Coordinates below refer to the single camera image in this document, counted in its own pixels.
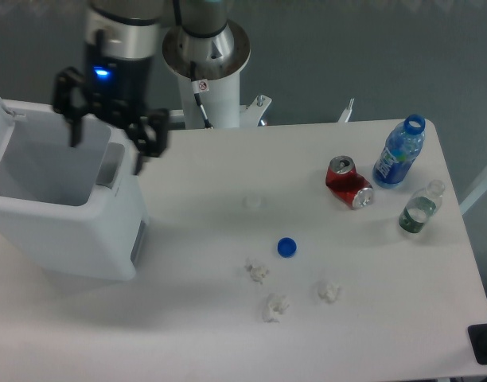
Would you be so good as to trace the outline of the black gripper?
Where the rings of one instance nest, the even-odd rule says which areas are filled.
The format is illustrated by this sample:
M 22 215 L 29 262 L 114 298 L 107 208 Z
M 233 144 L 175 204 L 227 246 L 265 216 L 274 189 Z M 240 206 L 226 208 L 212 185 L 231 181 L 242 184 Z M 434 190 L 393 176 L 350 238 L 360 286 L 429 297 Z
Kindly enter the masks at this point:
M 153 59 L 120 60 L 96 53 L 86 56 L 84 72 L 67 67 L 58 72 L 53 88 L 53 110 L 64 117 L 70 130 L 70 147 L 83 138 L 83 117 L 119 128 L 138 153 L 134 175 L 143 168 L 144 157 L 157 158 L 167 147 L 169 111 L 150 109 L 145 94 Z

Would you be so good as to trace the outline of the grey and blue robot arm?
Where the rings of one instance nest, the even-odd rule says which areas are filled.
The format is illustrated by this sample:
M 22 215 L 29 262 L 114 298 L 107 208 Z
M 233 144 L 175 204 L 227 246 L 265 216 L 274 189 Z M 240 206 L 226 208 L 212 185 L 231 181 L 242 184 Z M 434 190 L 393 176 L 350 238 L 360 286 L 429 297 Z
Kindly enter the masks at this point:
M 236 47 L 225 1 L 90 1 L 84 71 L 65 68 L 56 75 L 53 110 L 70 128 L 70 145 L 83 138 L 82 119 L 92 114 L 124 131 L 138 157 L 140 173 L 148 158 L 166 149 L 170 113 L 145 102 L 148 76 L 160 25 L 172 12 L 175 53 L 188 79 L 211 79 L 228 72 Z

